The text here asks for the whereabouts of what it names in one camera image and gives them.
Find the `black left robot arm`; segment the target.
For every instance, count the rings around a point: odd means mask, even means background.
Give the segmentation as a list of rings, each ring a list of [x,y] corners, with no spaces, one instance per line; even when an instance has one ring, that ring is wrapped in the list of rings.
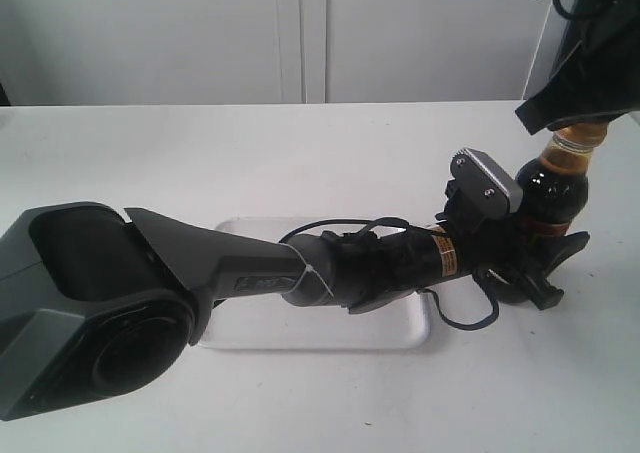
[[[450,181],[436,224],[322,221],[278,242],[94,202],[24,211],[1,237],[1,417],[16,420],[135,391],[202,338],[220,303],[276,294],[352,315],[469,274],[508,223],[516,184]]]

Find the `black second robot arm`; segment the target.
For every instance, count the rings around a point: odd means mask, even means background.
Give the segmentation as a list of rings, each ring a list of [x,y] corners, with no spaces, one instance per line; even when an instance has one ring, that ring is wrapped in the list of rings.
[[[639,110],[639,0],[551,0],[579,40],[515,114],[531,135]]]

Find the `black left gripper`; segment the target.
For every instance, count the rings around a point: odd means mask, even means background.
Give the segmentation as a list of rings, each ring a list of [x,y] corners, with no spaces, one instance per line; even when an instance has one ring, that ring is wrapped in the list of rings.
[[[588,232],[541,238],[511,256],[516,246],[511,238],[508,194],[496,186],[465,189],[449,182],[445,195],[447,201],[434,224],[440,261],[439,271],[434,274],[436,285],[503,262],[492,268],[492,292],[500,302],[529,301],[541,311],[560,303],[564,291],[551,284],[548,277],[587,246]]]

